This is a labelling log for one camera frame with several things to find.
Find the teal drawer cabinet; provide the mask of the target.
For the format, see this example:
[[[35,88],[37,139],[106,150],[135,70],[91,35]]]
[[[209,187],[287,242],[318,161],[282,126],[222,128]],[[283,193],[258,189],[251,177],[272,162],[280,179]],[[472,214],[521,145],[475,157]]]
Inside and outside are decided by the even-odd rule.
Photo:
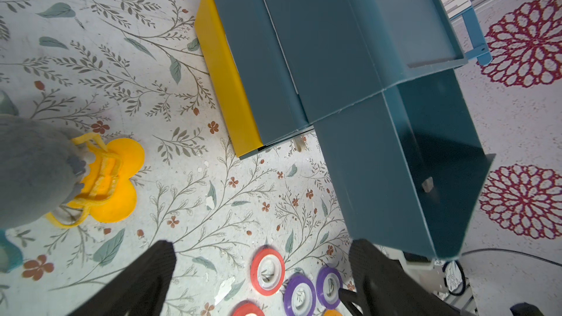
[[[215,0],[265,146],[466,62],[441,0]]]

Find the purple tape roll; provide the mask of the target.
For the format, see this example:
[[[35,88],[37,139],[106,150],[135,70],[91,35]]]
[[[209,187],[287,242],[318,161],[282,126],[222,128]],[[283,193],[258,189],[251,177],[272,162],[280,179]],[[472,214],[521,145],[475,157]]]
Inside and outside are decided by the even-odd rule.
[[[339,289],[342,286],[342,277],[338,270],[324,266],[316,279],[316,293],[321,306],[335,310],[340,305]]]
[[[283,297],[287,316],[312,316],[316,308],[316,290],[304,274],[295,274],[288,282]]]

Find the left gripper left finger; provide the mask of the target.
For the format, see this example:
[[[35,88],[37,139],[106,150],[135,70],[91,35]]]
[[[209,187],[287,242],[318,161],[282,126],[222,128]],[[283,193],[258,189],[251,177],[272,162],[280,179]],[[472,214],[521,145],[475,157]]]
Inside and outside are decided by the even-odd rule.
[[[177,257],[174,245],[160,240],[72,315],[160,315]]]

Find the teal top drawer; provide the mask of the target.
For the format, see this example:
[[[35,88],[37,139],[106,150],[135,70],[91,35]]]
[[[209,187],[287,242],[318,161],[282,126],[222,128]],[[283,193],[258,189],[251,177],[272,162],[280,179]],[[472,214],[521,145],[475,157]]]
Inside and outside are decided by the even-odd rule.
[[[351,238],[457,257],[492,167],[453,70],[417,78],[314,126]]]

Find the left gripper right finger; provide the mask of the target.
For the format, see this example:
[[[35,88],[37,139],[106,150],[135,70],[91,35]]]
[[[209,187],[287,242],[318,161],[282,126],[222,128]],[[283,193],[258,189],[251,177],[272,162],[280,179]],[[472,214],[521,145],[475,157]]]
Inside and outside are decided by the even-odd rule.
[[[460,311],[427,292],[397,263],[365,239],[349,251],[356,291],[339,289],[352,315],[459,315]]]

